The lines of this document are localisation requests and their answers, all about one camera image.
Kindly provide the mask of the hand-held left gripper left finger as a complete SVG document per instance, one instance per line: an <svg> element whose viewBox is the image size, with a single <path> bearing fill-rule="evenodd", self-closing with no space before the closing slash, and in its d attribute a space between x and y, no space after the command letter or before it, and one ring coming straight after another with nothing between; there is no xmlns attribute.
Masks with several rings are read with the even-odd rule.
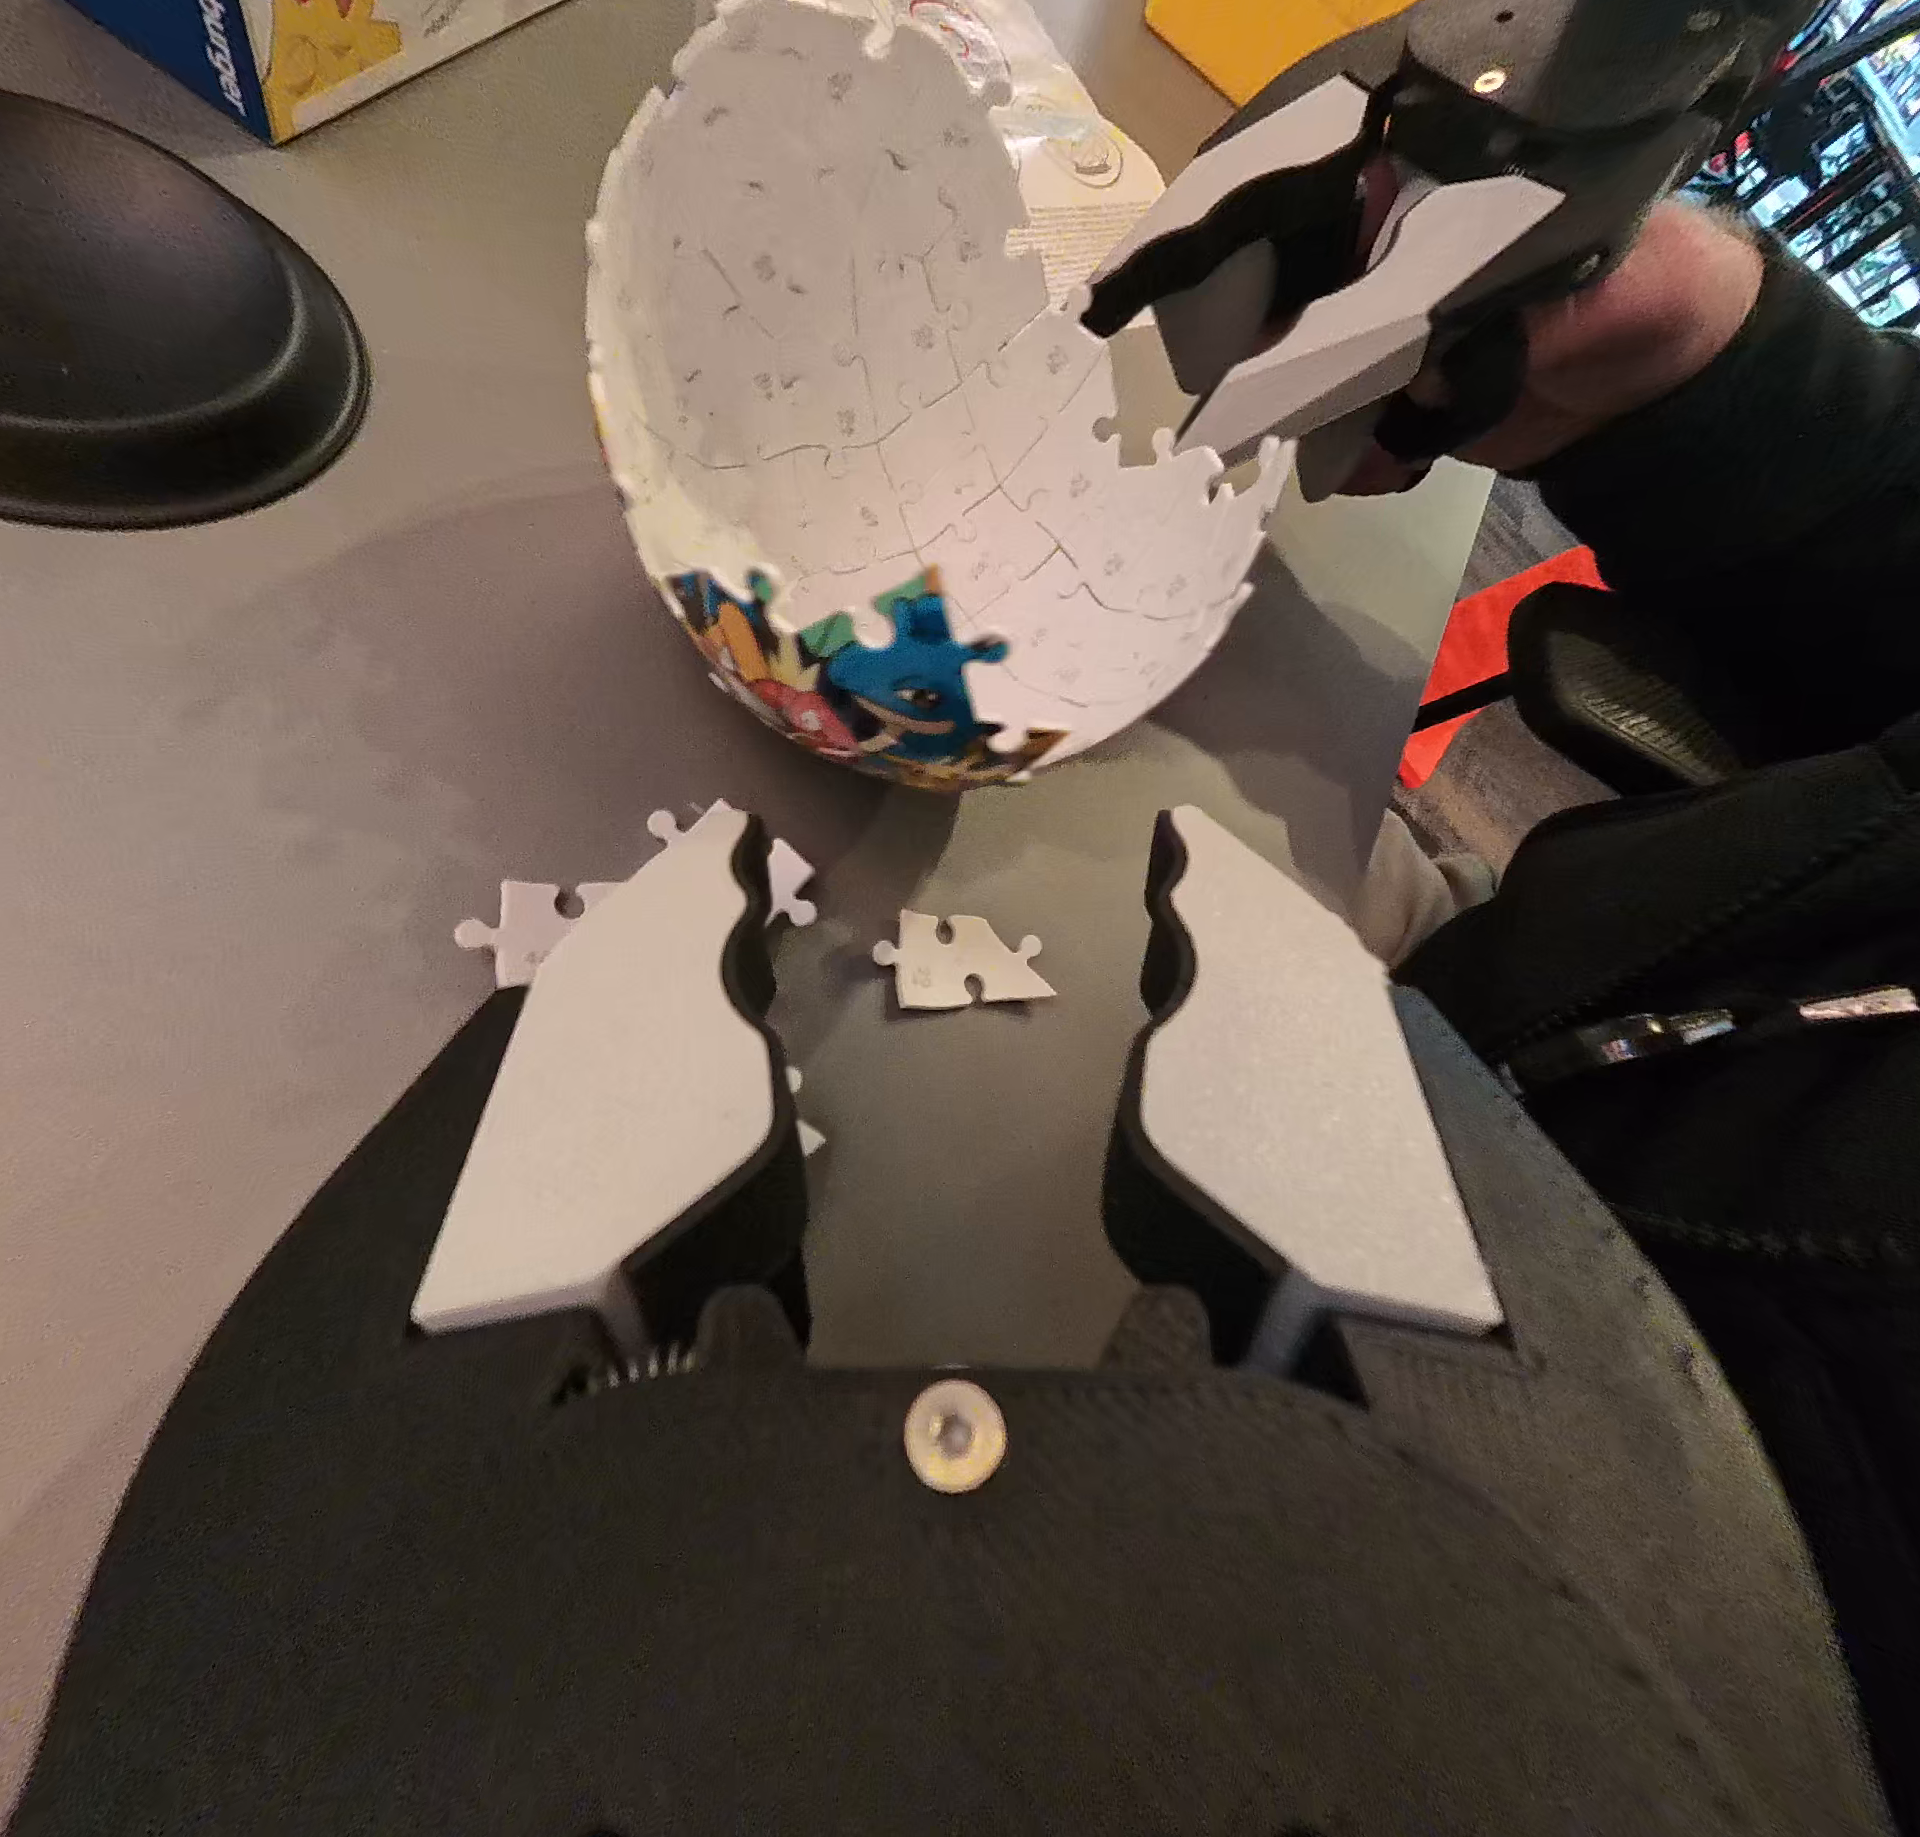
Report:
<svg viewBox="0 0 1920 1837"><path fill-rule="evenodd" d="M599 890L521 987L414 1328L593 1316L688 1354L707 1298L800 1268L806 1145L766 1029L766 834L707 814Z"/></svg>

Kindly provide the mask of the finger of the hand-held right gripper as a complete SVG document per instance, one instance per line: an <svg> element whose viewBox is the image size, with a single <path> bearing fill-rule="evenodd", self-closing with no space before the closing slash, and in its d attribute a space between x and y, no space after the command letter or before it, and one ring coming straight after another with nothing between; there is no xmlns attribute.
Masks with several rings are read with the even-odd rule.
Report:
<svg viewBox="0 0 1920 1837"><path fill-rule="evenodd" d="M1433 310L1559 207L1526 177L1426 182L1395 207L1381 256L1345 288L1312 297L1282 340L1242 360L1182 423L1182 446L1247 451L1340 423L1426 362Z"/></svg>
<svg viewBox="0 0 1920 1837"><path fill-rule="evenodd" d="M1079 285L1079 325L1110 340L1152 316L1178 385L1210 397L1391 254L1395 161L1381 142L1374 91L1345 75L1236 114Z"/></svg>

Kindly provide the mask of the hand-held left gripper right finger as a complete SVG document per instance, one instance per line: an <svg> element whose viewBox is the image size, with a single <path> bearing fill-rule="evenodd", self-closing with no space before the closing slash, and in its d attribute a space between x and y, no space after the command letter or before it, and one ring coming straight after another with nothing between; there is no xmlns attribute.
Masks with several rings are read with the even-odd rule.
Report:
<svg viewBox="0 0 1920 1837"><path fill-rule="evenodd" d="M1210 814L1152 823L1144 1029L1101 1228L1190 1290L1214 1364L1285 1374L1330 1320L1483 1337L1503 1305L1384 966Z"/></svg>

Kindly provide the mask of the joined white puzzle pieces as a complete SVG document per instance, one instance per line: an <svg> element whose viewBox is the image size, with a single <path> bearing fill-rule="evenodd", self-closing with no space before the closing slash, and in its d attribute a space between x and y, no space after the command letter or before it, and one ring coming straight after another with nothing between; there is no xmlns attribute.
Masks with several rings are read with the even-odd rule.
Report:
<svg viewBox="0 0 1920 1837"><path fill-rule="evenodd" d="M806 931L818 921L818 900L809 897L811 874L818 866L794 842L766 842L766 926L785 921ZM521 987L572 921L622 885L624 880L580 880L566 890L502 878L496 918L460 918L455 943L490 958L496 987Z"/></svg>

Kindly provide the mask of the partly built puzzle ball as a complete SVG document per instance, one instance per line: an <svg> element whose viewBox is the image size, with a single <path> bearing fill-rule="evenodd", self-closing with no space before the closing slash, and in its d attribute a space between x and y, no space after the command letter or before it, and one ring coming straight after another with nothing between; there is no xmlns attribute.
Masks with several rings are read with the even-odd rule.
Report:
<svg viewBox="0 0 1920 1837"><path fill-rule="evenodd" d="M1019 241L926 24L721 0L618 137L582 341L636 559L711 683L811 761L962 793L1182 691L1251 595L1291 450L1228 482Z"/></svg>

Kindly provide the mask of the person's right forearm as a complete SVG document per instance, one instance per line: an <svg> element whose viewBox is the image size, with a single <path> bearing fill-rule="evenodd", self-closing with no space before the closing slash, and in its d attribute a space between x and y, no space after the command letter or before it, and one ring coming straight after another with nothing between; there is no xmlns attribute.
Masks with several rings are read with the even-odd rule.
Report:
<svg viewBox="0 0 1920 1837"><path fill-rule="evenodd" d="M1865 325L1773 241L1709 366L1519 475L1621 595L1790 629L1917 619L1917 336Z"/></svg>

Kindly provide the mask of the black round ball stand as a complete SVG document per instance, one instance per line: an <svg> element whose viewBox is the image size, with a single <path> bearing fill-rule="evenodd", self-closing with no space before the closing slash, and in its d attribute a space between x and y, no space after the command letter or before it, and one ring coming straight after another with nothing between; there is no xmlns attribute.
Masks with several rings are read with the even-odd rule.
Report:
<svg viewBox="0 0 1920 1837"><path fill-rule="evenodd" d="M172 531L328 475L372 397L334 281L179 153L0 96L0 514Z"/></svg>

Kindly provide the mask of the person's right hand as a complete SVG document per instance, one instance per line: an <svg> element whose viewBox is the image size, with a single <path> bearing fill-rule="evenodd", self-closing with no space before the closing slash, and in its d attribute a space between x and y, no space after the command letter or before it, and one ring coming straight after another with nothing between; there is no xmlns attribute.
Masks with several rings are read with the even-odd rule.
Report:
<svg viewBox="0 0 1920 1837"><path fill-rule="evenodd" d="M1519 316L1519 397L1450 455L1516 476L1651 409L1740 336L1760 285L1766 241L1747 224L1668 195L1605 279Z"/></svg>

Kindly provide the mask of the white instruction sheet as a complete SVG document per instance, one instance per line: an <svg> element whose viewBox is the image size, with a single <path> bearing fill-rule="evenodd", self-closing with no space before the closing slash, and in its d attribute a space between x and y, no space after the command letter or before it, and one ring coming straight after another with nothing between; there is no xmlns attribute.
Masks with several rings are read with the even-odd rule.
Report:
<svg viewBox="0 0 1920 1837"><path fill-rule="evenodd" d="M870 30L924 24L972 93L1005 86L993 121L1022 181L1010 249L1043 256L1052 308L1166 191L1152 153L1105 121L1028 0L823 0Z"/></svg>

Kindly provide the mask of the person's khaki trousers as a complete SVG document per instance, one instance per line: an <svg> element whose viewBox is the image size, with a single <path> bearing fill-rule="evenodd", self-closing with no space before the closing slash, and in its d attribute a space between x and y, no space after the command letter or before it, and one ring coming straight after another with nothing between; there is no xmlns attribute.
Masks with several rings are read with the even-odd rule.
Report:
<svg viewBox="0 0 1920 1837"><path fill-rule="evenodd" d="M1414 823L1387 808L1350 897L1350 931L1391 972L1450 918L1492 900L1495 866L1472 850L1433 851Z"/></svg>

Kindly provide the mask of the orange cloth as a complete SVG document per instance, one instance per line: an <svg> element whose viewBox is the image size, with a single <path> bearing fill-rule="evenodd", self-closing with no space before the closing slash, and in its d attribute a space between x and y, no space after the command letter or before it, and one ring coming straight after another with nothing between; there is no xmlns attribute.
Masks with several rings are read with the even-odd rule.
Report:
<svg viewBox="0 0 1920 1837"><path fill-rule="evenodd" d="M1419 793L1439 771L1455 733L1478 709L1506 699L1506 625L1547 584L1603 586L1594 551L1570 548L1455 598L1399 750L1395 785L1406 793Z"/></svg>

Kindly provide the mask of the black bag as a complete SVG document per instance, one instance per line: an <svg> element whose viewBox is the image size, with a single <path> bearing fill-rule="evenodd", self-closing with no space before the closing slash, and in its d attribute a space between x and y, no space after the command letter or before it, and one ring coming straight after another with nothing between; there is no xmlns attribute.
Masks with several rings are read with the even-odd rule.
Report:
<svg viewBox="0 0 1920 1837"><path fill-rule="evenodd" d="M1920 741L1547 815L1423 990L1673 1290L1920 1811Z"/></svg>

